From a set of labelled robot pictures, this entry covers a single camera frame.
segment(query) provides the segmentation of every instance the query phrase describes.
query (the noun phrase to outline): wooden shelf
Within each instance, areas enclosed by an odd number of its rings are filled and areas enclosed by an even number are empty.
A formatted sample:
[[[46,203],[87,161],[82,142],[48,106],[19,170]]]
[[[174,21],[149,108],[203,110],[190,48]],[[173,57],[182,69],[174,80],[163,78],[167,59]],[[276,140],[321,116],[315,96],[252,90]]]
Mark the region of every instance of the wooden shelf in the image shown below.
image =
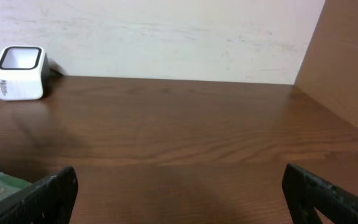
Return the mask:
[[[73,165],[73,223],[290,223],[288,162],[358,195],[358,129],[294,86],[64,77],[0,100],[2,171]]]

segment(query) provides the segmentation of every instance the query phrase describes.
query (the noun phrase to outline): white plastic casing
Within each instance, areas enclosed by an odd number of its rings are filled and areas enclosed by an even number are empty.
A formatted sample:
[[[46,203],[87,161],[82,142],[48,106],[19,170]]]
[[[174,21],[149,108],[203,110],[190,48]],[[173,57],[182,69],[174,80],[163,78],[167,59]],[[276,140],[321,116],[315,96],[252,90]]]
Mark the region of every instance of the white plastic casing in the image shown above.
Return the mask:
[[[43,48],[7,47],[0,55],[0,99],[39,99],[48,76],[49,64]]]

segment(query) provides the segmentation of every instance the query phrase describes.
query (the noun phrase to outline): green object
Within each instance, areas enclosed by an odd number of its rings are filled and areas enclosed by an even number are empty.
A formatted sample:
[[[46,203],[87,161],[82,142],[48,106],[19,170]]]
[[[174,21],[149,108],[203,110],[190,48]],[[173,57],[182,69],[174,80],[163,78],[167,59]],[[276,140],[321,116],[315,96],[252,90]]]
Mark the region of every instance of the green object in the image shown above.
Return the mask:
[[[0,201],[30,185],[25,180],[0,172]]]

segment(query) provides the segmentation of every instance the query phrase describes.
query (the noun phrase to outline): white wall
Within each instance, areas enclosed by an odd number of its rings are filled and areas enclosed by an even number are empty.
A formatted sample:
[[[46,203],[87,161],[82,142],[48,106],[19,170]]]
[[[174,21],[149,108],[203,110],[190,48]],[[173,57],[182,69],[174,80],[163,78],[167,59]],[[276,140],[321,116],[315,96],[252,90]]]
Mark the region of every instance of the white wall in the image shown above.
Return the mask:
[[[0,51],[68,75],[295,81],[324,0],[0,0]]]

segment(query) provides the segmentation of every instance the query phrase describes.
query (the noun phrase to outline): brown wooden surface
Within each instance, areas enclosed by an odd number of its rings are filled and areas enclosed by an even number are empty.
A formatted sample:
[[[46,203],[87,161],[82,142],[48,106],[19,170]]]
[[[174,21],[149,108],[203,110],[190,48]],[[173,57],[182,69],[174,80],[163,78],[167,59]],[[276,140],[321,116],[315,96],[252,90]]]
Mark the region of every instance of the brown wooden surface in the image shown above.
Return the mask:
[[[296,86],[358,127],[358,1],[326,1]]]
[[[73,165],[72,223],[290,223],[290,161],[358,195],[358,129],[297,87],[66,77],[0,100],[2,171]]]

